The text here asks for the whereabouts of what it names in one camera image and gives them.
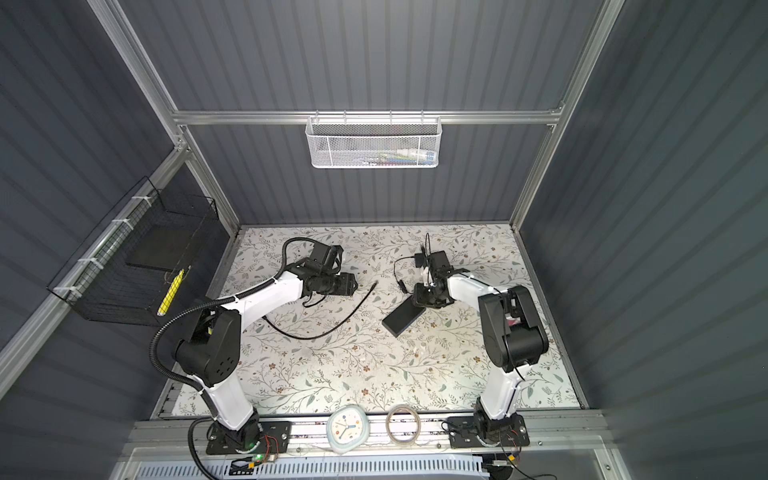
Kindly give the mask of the black power adapter with cord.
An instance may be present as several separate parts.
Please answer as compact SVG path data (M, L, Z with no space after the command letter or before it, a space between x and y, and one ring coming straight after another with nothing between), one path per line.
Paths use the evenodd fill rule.
M411 256L400 257L393 262L393 277L403 294L409 294L408 287L403 279L398 277L397 265L402 261L412 261L414 267L421 270L422 280L426 283L431 281L431 274L429 273L428 256L426 253L415 253Z

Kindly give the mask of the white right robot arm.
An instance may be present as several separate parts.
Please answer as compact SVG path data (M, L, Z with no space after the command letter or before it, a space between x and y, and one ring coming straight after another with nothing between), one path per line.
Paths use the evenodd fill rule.
M512 426L519 417L519 393L526 375L549 350L549 340L530 291L520 285L493 286L450 264L443 251L415 255L422 281L414 285L416 306L441 309L456 302L479 315L483 345L493 368L474 412L484 437Z

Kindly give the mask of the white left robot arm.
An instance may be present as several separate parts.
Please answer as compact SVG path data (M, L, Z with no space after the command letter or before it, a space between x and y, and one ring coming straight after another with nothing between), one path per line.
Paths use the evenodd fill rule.
M277 308L315 293L323 297L352 296L358 283L342 266L340 245L308 237L286 240L273 276L244 291L190 307L160 327L149 344L152 366L200 394L232 449L253 451L265 443L265 435L257 409L246 398L236 373L243 333ZM172 349L172 358L181 368L176 373L162 364L159 343L174 323L192 314L197 316L192 333L178 340Z

